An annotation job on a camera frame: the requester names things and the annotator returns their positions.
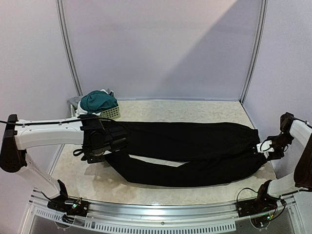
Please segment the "black trousers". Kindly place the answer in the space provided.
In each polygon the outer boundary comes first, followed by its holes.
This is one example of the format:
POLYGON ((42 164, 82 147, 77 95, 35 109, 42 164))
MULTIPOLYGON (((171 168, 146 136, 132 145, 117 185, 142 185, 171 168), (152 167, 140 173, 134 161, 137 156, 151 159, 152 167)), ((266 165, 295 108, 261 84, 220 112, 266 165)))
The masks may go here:
POLYGON ((230 123, 123 122, 124 150, 106 161, 131 183, 164 187, 227 184, 255 174, 266 157, 258 131, 230 123))

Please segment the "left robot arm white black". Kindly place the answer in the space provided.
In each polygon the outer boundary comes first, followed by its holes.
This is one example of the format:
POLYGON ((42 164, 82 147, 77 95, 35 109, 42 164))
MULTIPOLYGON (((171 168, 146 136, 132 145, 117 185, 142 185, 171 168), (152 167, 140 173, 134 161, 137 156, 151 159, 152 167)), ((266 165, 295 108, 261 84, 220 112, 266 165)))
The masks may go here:
POLYGON ((6 121, 0 149, 0 167, 8 173, 18 174, 38 188, 63 212, 73 204, 63 194, 60 182, 52 178, 32 160, 28 149, 74 144, 82 145, 86 131, 92 130, 92 123, 100 123, 98 116, 80 116, 56 120, 24 120, 11 114, 6 121))

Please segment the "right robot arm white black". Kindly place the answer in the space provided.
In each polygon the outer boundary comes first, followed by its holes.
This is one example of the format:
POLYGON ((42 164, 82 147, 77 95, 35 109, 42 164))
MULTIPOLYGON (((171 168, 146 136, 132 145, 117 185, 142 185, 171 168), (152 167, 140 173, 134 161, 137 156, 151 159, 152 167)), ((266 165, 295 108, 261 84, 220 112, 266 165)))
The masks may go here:
POLYGON ((287 146, 295 142, 297 159, 295 167, 289 174, 268 183, 266 194, 261 194, 252 202, 255 212, 261 213, 271 204, 271 198, 278 198, 297 191, 312 191, 312 127, 304 120, 296 118, 291 113, 280 117, 280 133, 268 138, 271 151, 269 159, 280 159, 287 146))

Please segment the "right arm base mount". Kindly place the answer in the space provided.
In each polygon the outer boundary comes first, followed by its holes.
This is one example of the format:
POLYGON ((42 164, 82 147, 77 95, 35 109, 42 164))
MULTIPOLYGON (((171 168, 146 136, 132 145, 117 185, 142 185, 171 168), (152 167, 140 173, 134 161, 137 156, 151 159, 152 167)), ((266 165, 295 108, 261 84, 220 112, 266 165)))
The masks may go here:
POLYGON ((286 209, 286 201, 268 195, 271 180, 262 184, 258 191, 246 187, 241 189, 236 196, 235 207, 239 217, 250 216, 251 224, 261 230, 280 217, 286 209), (243 191, 252 191, 257 194, 256 198, 239 201, 239 196, 243 191))

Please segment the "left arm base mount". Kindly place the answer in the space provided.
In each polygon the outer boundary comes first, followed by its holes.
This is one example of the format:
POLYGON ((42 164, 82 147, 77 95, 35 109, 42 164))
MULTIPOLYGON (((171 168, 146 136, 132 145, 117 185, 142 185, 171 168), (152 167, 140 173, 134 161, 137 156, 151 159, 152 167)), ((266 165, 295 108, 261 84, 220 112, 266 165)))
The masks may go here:
POLYGON ((73 224, 76 216, 86 217, 89 211, 90 203, 83 200, 82 197, 70 198, 68 196, 65 184, 57 180, 60 186, 59 195, 55 198, 48 198, 47 207, 51 210, 62 212, 62 222, 73 224))

